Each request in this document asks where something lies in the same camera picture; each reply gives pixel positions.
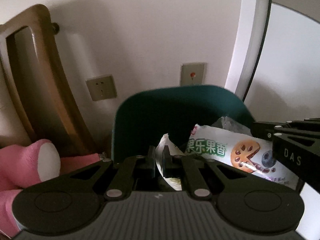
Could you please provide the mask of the white tissue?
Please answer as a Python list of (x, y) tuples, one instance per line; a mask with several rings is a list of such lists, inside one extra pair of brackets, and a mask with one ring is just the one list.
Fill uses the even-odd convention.
[(185, 153), (170, 141), (169, 135), (163, 135), (155, 149), (156, 165), (165, 183), (175, 191), (182, 191), (175, 165), (175, 159), (182, 156), (185, 156)]

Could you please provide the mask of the silver snack wrapper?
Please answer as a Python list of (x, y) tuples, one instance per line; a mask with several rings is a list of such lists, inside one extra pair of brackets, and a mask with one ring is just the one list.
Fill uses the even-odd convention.
[(186, 154), (195, 153), (292, 189), (298, 184), (298, 177), (272, 156), (272, 142), (252, 137), (249, 128), (228, 116), (212, 126), (195, 125)]

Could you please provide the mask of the teal deer trash bin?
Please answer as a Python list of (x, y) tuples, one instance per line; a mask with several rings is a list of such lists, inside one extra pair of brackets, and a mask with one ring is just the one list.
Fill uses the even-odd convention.
[(232, 92), (214, 85), (170, 87), (137, 93), (118, 108), (112, 133), (112, 159), (147, 154), (164, 134), (182, 151), (196, 124), (212, 125), (228, 116), (251, 127), (255, 119)]

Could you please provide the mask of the white wardrobe door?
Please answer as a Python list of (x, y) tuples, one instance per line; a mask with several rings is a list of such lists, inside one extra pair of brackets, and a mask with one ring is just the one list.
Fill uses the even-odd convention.
[(241, 0), (225, 88), (258, 121), (319, 117), (319, 0)]

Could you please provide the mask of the pink plush toy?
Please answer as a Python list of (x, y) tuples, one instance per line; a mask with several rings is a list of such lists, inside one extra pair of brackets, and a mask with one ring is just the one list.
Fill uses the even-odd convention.
[(97, 153), (61, 158), (47, 139), (29, 146), (10, 145), (1, 149), (1, 235), (12, 238), (20, 231), (12, 203), (23, 189), (98, 161)]

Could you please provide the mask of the beige wall socket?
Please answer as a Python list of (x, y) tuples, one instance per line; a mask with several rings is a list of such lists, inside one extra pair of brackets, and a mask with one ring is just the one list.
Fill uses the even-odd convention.
[(92, 101), (114, 99), (117, 97), (116, 86), (112, 75), (104, 75), (86, 80)]

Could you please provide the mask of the wall switch red light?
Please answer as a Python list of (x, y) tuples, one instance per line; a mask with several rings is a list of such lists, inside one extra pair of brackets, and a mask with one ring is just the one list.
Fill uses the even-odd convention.
[(206, 70), (205, 62), (184, 63), (181, 66), (180, 86), (201, 85)]

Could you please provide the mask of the brown wooden frame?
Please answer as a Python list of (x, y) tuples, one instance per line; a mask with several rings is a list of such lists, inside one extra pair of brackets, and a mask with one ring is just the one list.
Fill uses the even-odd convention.
[(1, 146), (50, 140), (63, 157), (97, 147), (68, 84), (52, 22), (36, 4), (1, 25)]

